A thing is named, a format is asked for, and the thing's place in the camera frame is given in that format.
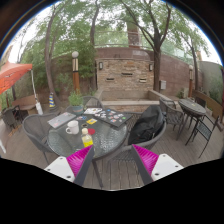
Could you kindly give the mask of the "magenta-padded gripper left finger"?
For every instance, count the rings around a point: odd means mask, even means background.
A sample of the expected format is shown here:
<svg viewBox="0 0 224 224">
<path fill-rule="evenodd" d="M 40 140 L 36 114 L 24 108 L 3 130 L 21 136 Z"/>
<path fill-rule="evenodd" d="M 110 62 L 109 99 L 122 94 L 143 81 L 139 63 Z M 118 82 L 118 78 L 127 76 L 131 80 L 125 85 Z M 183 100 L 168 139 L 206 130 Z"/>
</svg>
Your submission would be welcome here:
<svg viewBox="0 0 224 224">
<path fill-rule="evenodd" d="M 45 171 L 82 186 L 93 156 L 94 147 L 87 146 L 68 157 L 59 156 Z"/>
</svg>

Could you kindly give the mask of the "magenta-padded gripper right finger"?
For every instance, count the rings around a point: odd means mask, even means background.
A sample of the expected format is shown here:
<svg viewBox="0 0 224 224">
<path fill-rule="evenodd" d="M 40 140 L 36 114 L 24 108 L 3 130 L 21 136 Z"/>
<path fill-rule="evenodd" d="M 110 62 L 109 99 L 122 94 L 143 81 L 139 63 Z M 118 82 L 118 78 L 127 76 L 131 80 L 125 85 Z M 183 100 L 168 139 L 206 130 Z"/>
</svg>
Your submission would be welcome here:
<svg viewBox="0 0 224 224">
<path fill-rule="evenodd" d="M 183 169 L 167 154 L 157 155 L 138 145 L 132 145 L 131 152 L 145 185 Z"/>
</svg>

